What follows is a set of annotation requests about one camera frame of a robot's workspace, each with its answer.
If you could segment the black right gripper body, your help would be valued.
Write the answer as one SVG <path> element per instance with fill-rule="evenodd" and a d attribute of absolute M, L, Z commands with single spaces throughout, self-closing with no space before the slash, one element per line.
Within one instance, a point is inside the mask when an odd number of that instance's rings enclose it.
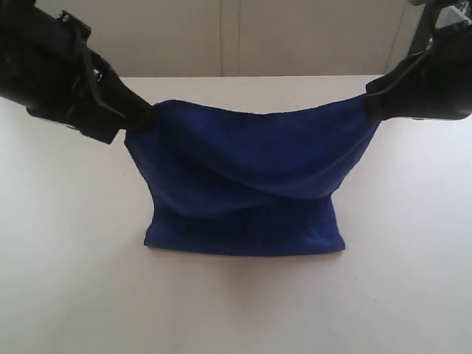
<path fill-rule="evenodd" d="M 399 115 L 461 120 L 471 115 L 471 34 L 437 36 L 400 81 Z"/>

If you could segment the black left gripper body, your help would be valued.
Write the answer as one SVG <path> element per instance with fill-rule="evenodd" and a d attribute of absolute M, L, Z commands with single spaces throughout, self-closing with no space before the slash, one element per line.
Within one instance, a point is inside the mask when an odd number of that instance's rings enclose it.
<path fill-rule="evenodd" d="M 66 11 L 52 16 L 35 1 L 2 1 L 1 97 L 110 144 L 125 117 L 103 99 L 106 65 L 88 48 L 90 34 Z"/>

